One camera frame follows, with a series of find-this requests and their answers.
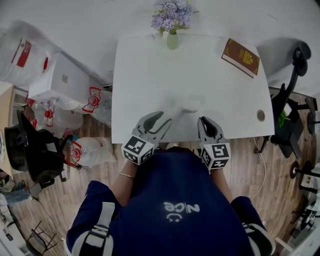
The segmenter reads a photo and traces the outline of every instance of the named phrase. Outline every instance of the black chair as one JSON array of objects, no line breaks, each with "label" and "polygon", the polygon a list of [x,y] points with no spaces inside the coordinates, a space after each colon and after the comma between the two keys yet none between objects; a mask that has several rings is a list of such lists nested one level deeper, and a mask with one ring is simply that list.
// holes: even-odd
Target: black chair
[{"label": "black chair", "polygon": [[[295,107],[298,104],[289,99],[290,94],[294,91],[298,77],[303,77],[308,70],[307,60],[311,58],[311,50],[305,42],[299,42],[293,51],[293,71],[291,79],[287,88],[285,84],[281,85],[279,93],[271,99],[273,122],[274,122],[274,135],[265,136],[261,149],[256,149],[254,152],[260,154],[265,149],[267,142],[279,145],[283,155],[289,158],[291,153],[299,159],[302,155],[298,140],[303,132],[303,123],[300,119],[298,109]],[[289,104],[292,111],[288,118],[285,120],[282,127],[278,125],[278,119],[285,109],[286,104]]]},{"label": "black chair", "polygon": [[[39,222],[38,225],[36,225],[35,229],[31,229],[31,235],[29,236],[29,238],[25,241],[26,247],[28,248],[28,250],[34,255],[34,256],[40,256],[43,255],[45,252],[47,252],[48,250],[50,250],[51,248],[55,247],[57,244],[51,244],[51,242],[53,241],[53,239],[56,236],[56,232],[54,232],[53,230],[51,230],[54,235],[52,237],[50,237],[47,233],[45,233],[40,227],[41,221]],[[43,235],[41,234],[45,234],[48,238],[49,241],[47,241]],[[31,238],[34,238],[34,240],[38,243],[38,245],[43,248],[44,250],[42,252],[38,251],[30,242],[29,240]]]},{"label": "black chair", "polygon": [[55,177],[62,177],[65,155],[63,148],[72,135],[60,145],[59,139],[48,130],[37,131],[25,115],[17,110],[19,124],[4,129],[4,140],[12,168],[29,172],[31,179],[46,188],[55,183]]}]

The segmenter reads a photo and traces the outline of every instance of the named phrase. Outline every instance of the bracelet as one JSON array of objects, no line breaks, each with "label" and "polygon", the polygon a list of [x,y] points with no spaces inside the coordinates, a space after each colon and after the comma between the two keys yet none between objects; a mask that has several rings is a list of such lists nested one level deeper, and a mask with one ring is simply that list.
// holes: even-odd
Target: bracelet
[{"label": "bracelet", "polygon": [[119,174],[121,174],[121,175],[123,175],[123,176],[126,176],[126,177],[129,177],[129,178],[131,178],[131,179],[135,179],[134,177],[132,177],[132,176],[130,176],[130,175],[128,175],[128,174],[125,174],[125,173],[122,173],[122,172],[120,172]]}]

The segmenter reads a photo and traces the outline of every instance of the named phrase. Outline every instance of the flower vase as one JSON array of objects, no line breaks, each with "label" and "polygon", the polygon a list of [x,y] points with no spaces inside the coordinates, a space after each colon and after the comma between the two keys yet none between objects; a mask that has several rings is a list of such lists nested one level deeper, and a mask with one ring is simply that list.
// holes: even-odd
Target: flower vase
[{"label": "flower vase", "polygon": [[178,47],[178,34],[177,32],[174,34],[169,33],[166,38],[166,45],[169,50],[174,50]]}]

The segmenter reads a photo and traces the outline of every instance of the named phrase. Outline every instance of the brown book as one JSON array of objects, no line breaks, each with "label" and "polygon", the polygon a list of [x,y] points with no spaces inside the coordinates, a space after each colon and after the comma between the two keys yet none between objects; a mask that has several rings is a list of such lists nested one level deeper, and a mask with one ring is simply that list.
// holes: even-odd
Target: brown book
[{"label": "brown book", "polygon": [[260,58],[231,38],[226,43],[221,58],[252,78],[258,74]]}]

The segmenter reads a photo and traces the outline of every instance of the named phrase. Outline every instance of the white wall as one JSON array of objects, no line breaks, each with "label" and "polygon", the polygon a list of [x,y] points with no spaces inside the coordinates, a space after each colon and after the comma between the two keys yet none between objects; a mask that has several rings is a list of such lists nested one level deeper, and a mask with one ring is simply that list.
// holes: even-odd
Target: white wall
[{"label": "white wall", "polygon": [[[312,50],[309,71],[296,91],[320,93],[320,8],[314,0],[190,0],[200,12],[187,33],[232,37],[258,46],[272,86],[289,82],[291,67],[283,56],[290,40],[304,40]],[[154,33],[154,0],[1,0],[0,27],[24,20],[105,80],[114,69],[118,37]]]}]

